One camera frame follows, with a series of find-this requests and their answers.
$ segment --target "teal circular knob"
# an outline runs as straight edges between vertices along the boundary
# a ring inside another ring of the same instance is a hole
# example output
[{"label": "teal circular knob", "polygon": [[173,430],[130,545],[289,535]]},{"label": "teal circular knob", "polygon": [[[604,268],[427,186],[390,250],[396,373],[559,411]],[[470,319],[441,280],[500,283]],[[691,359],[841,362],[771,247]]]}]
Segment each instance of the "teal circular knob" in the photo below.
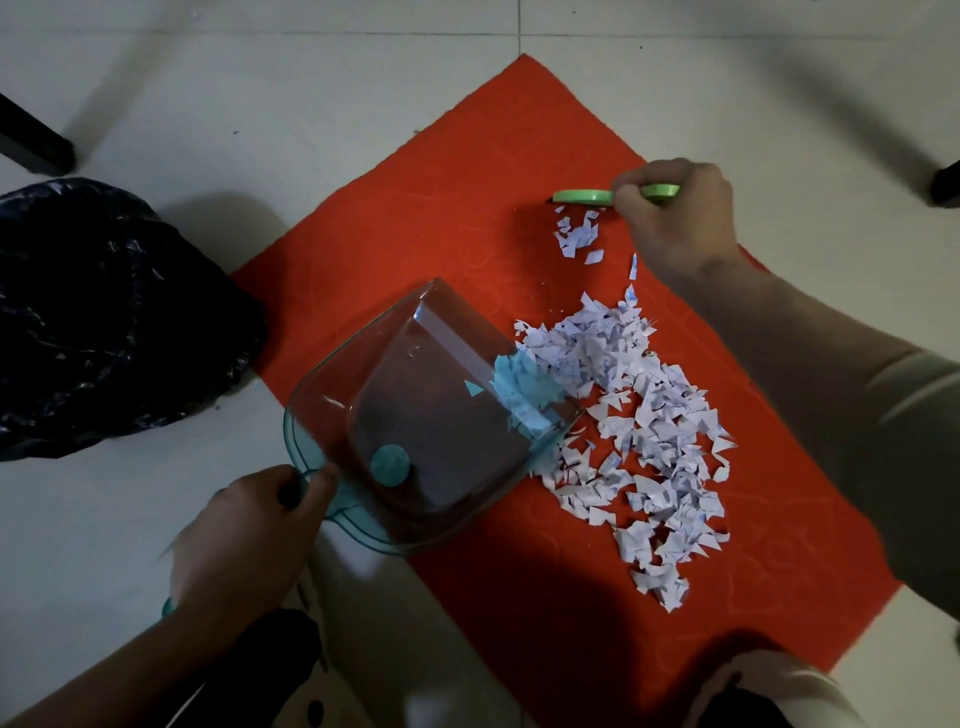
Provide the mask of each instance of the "teal circular knob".
[{"label": "teal circular knob", "polygon": [[373,479],[385,488],[394,488],[410,474],[410,456],[400,445],[384,445],[370,461]]}]

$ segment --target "chair leg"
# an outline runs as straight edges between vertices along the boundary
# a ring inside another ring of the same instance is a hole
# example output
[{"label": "chair leg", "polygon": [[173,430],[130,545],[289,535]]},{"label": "chair leg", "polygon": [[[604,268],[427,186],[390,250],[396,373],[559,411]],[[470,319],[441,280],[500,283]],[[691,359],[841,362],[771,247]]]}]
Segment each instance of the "chair leg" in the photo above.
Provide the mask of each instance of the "chair leg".
[{"label": "chair leg", "polygon": [[73,144],[0,95],[0,154],[29,172],[48,177],[69,174],[77,166]]},{"label": "chair leg", "polygon": [[930,199],[937,207],[960,207],[960,161],[933,176]]}]

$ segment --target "red mat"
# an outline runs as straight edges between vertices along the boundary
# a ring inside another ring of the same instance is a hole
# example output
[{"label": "red mat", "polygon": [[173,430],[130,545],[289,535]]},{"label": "red mat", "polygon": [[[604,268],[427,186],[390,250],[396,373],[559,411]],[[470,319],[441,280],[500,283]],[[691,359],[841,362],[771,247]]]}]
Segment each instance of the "red mat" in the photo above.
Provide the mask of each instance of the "red mat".
[{"label": "red mat", "polygon": [[[585,289],[614,303],[633,251],[622,221],[603,213],[594,247],[606,257],[585,266],[583,251],[560,255],[558,215],[543,200],[641,163],[520,58],[236,273],[269,310],[257,371],[286,402],[307,370],[436,276],[510,333],[516,318],[550,325],[578,310]],[[682,566],[684,606],[667,614],[640,595],[610,530],[577,521],[530,480],[412,560],[544,728],[672,722],[704,673],[744,646],[776,643],[829,669],[897,588],[873,529],[716,335],[642,268],[636,292],[658,322],[651,348],[709,389],[739,445],[717,487],[732,540]]]}]

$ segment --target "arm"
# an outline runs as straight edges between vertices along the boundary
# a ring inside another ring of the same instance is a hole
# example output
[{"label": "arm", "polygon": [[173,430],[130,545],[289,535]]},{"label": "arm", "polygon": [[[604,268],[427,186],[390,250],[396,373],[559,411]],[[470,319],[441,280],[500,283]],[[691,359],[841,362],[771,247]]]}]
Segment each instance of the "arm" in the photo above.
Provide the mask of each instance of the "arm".
[{"label": "arm", "polygon": [[[653,206],[639,194],[653,182],[680,184],[681,193],[669,207]],[[945,522],[960,518],[960,489],[952,486],[960,472],[960,367],[750,265],[736,245],[732,187],[714,165],[655,161],[613,189],[644,262],[716,330],[807,452],[872,520],[895,574],[960,617],[949,529],[919,536],[931,530],[921,504]]]},{"label": "arm", "polygon": [[174,544],[173,614],[6,724],[6,728],[166,725],[240,634],[296,582],[336,489],[310,482],[287,511],[290,466],[247,475],[219,491]]}]

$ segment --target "sleeve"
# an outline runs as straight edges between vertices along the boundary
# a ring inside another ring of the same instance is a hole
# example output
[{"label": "sleeve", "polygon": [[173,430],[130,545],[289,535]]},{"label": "sleeve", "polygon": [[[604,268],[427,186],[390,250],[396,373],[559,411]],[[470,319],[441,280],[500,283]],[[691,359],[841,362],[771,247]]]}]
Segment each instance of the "sleeve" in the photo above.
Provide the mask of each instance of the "sleeve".
[{"label": "sleeve", "polygon": [[869,518],[894,575],[960,619],[960,364],[915,352],[867,386],[872,423],[837,486]]}]

